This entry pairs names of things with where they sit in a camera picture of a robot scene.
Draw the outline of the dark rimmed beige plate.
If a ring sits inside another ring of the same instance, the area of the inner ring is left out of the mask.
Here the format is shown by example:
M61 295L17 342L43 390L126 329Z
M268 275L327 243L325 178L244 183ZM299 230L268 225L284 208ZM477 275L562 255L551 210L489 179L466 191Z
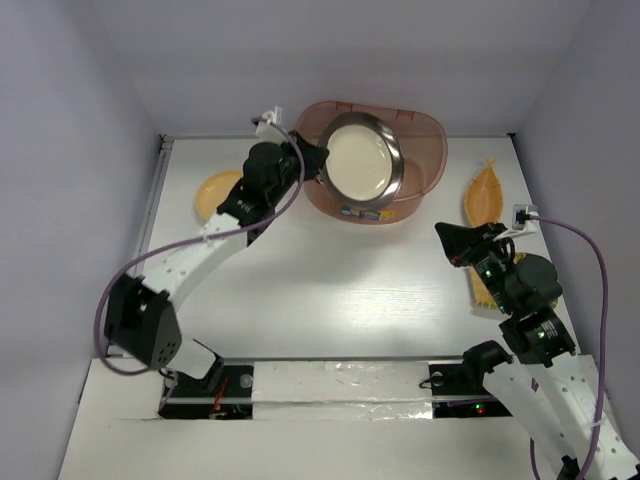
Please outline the dark rimmed beige plate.
M378 210L394 201L405 162L387 123L369 113L342 113L322 132L319 145L329 151L320 177L341 203Z

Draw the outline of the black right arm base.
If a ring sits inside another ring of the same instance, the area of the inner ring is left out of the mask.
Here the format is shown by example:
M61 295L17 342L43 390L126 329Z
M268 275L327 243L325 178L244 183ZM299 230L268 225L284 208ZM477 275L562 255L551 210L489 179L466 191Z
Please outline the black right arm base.
M458 363L430 364L427 378L418 386L431 392L436 419L509 417L509 410L483 387L483 381L498 365L510 362L502 346L487 341L465 351Z

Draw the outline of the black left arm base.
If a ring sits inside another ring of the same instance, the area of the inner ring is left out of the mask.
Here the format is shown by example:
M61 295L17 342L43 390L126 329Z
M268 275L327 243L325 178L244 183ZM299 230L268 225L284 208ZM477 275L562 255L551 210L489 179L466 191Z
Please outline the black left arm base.
M167 420L249 420L253 417L254 364L225 364L206 391L183 373L163 369L158 415Z

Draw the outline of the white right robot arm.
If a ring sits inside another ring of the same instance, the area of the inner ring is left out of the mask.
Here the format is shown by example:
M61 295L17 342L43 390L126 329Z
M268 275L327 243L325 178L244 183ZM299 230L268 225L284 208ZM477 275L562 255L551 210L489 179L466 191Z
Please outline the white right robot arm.
M501 223L435 225L448 261L469 267L506 315L504 341L463 354L462 384L486 390L518 421L559 479L636 479L639 459L604 412L576 344L552 306L562 294L555 266L535 254L515 258Z

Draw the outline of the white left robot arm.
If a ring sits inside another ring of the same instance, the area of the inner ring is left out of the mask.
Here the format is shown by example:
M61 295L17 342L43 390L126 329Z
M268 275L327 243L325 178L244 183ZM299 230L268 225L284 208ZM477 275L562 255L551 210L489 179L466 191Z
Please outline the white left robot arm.
M329 156L297 132L280 144L253 145L240 179L192 241L133 277L122 273L109 290L104 337L151 371L165 369L201 395L214 393L224 360L182 333L177 312L225 260L249 247L284 210L292 188L314 179Z

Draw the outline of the translucent brown plastic bin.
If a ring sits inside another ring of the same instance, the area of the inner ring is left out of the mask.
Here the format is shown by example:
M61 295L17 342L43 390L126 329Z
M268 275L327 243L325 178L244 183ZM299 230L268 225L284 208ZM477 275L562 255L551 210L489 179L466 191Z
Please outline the translucent brown plastic bin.
M436 119L419 111L322 101L301 113L295 129L305 140L316 144L330 122L348 112L371 114L396 134L405 160L399 193L382 209L357 210L341 205L317 178L305 184L307 198L322 213L346 222L377 226L406 219L418 209L444 173L448 153L444 128Z

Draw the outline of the leaf shaped yellow dish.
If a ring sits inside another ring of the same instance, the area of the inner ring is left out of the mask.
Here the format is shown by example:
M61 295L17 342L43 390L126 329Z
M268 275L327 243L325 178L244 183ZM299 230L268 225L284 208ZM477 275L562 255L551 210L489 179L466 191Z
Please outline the leaf shaped yellow dish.
M503 190L495 171L496 160L487 159L487 165L469 184L463 201L466 218L473 227L497 223L503 213Z

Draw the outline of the rectangular woven bamboo tray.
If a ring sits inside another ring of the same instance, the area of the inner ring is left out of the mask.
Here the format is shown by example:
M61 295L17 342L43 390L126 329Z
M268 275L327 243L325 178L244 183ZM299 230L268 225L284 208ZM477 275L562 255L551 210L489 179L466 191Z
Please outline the rectangular woven bamboo tray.
M534 255L529 252L519 252L515 254L514 263L520 262L526 256ZM494 310L499 310L498 305L494 301L493 297L484 286L481 281L481 278L477 274L477 272L473 268L469 268L469 274L471 279L471 288L473 292L474 305L477 307L489 308ZM559 303L559 299L554 299L550 306L552 309L555 309Z

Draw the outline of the round yellow plastic plate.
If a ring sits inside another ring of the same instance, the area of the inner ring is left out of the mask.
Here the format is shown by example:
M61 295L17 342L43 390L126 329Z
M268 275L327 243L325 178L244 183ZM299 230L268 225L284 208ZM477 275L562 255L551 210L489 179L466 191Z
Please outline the round yellow plastic plate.
M226 170L212 175L202 183L196 193L194 205L204 223L216 213L218 206L226 200L241 178L241 170Z

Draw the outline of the white foam board front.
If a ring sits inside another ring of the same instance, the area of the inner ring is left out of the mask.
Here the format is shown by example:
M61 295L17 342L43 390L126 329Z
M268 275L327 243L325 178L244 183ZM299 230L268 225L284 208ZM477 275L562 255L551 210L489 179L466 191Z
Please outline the white foam board front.
M512 419L163 420L162 380L93 361L64 479L531 479Z

